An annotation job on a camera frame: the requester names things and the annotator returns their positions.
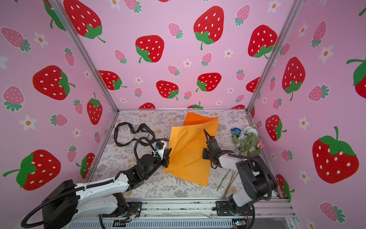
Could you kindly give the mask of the orange wrapping paper sheet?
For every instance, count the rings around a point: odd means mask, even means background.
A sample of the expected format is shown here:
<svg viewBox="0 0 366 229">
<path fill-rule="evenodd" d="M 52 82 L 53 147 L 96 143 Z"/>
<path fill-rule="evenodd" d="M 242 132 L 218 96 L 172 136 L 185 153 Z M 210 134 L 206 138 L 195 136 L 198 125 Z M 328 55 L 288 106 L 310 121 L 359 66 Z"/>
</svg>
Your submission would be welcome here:
<svg viewBox="0 0 366 229">
<path fill-rule="evenodd" d="M 172 127 L 169 166 L 164 171 L 186 181 L 206 187 L 211 162 L 203 159 L 207 148 L 204 131 L 216 136 L 218 117 L 206 117 L 189 112 L 181 127 Z"/>
</svg>

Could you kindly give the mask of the blue fake rose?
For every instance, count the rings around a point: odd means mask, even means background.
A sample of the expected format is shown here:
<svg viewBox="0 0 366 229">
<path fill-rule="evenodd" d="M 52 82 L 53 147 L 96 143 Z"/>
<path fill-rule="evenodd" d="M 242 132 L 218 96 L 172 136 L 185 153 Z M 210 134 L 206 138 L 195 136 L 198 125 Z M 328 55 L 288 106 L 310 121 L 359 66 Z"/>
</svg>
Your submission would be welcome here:
<svg viewBox="0 0 366 229">
<path fill-rule="evenodd" d="M 239 128 L 231 129 L 232 132 L 232 142 L 236 147 L 236 151 L 240 149 L 241 140 L 243 139 L 242 130 Z"/>
</svg>

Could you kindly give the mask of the white fake rose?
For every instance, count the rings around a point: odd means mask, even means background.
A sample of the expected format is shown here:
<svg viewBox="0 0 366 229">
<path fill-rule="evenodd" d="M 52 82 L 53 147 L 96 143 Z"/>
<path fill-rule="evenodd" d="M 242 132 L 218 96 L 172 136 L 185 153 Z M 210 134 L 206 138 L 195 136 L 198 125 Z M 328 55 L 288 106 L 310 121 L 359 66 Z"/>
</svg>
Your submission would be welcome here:
<svg viewBox="0 0 366 229">
<path fill-rule="evenodd" d="M 237 156 L 251 156 L 251 152 L 254 150 L 254 146 L 257 144 L 259 140 L 261 140 L 258 136 L 258 131 L 256 127 L 245 127 L 242 130 L 243 139 L 241 140 L 240 149 L 236 151 L 236 147 L 234 145 L 234 155 Z M 238 173 L 234 171 L 233 169 L 228 169 L 228 172 L 220 182 L 217 191 L 222 187 L 223 182 L 226 180 L 226 178 L 229 178 L 229 183 L 227 187 L 225 188 L 225 191 L 223 193 L 222 199 L 225 199 L 228 195 L 231 193 L 235 193 L 236 191 L 230 191 L 230 188 L 238 176 Z"/>
</svg>

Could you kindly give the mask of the pink fake rose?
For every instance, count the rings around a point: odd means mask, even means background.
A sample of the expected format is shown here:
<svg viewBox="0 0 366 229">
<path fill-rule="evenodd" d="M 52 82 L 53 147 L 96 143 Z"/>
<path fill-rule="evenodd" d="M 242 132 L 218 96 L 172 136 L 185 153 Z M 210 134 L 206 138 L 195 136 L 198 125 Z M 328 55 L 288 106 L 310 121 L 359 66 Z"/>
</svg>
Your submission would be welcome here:
<svg viewBox="0 0 366 229">
<path fill-rule="evenodd" d="M 259 140 L 257 144 L 254 146 L 254 150 L 251 152 L 251 156 L 259 156 L 264 148 L 264 143 Z"/>
</svg>

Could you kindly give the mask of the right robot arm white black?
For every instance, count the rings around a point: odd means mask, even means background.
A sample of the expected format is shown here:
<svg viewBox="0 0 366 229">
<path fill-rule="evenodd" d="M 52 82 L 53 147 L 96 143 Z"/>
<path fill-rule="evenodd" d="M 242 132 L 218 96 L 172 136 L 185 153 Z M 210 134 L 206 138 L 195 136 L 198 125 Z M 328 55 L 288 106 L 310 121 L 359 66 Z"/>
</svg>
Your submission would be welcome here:
<svg viewBox="0 0 366 229">
<path fill-rule="evenodd" d="M 236 171 L 243 185 L 241 190 L 229 196 L 224 206 L 217 206 L 214 210 L 241 215 L 247 208 L 254 209 L 255 203 L 272 199 L 278 183 L 260 156 L 235 155 L 231 150 L 222 150 L 214 136 L 206 130 L 204 134 L 207 147 L 203 149 L 203 159 L 209 160 L 213 169 Z"/>
</svg>

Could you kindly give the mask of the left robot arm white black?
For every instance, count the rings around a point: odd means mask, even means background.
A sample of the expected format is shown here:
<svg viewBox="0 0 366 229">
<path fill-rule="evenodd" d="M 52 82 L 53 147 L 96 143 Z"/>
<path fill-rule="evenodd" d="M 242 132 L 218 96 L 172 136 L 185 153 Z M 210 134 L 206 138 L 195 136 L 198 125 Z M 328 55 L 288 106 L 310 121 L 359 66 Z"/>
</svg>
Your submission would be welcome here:
<svg viewBox="0 0 366 229">
<path fill-rule="evenodd" d="M 63 182 L 41 205 L 24 217 L 21 227 L 64 229 L 73 220 L 92 215 L 119 217 L 128 212 L 133 216 L 123 193 L 140 187 L 160 167 L 168 167 L 171 150 L 166 146 L 167 141 L 139 138 L 136 142 L 149 146 L 152 153 L 137 158 L 135 166 L 118 172 L 114 177 L 89 183 Z"/>
</svg>

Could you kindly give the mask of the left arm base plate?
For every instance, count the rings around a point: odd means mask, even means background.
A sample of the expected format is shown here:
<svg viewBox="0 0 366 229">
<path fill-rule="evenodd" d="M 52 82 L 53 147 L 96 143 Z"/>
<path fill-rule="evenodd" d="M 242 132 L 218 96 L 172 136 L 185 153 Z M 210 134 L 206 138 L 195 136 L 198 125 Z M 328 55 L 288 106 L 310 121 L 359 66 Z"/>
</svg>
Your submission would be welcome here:
<svg viewBox="0 0 366 229">
<path fill-rule="evenodd" d="M 117 209 L 110 214 L 102 214 L 103 218 L 129 218 L 131 216 L 139 217 L 142 210 L 142 202 L 128 201 L 122 205 L 118 204 Z"/>
</svg>

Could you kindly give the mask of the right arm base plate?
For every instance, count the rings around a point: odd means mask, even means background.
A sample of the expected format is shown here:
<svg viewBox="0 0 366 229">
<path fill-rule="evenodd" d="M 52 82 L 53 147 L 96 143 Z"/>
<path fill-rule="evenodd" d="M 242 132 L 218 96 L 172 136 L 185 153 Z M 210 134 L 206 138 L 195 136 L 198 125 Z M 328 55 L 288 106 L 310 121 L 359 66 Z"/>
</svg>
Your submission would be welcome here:
<svg viewBox="0 0 366 229">
<path fill-rule="evenodd" d="M 255 208 L 253 206 L 244 205 L 237 207 L 228 200 L 216 201 L 212 211 L 215 211 L 218 216 L 226 217 L 253 216 L 255 214 Z"/>
</svg>

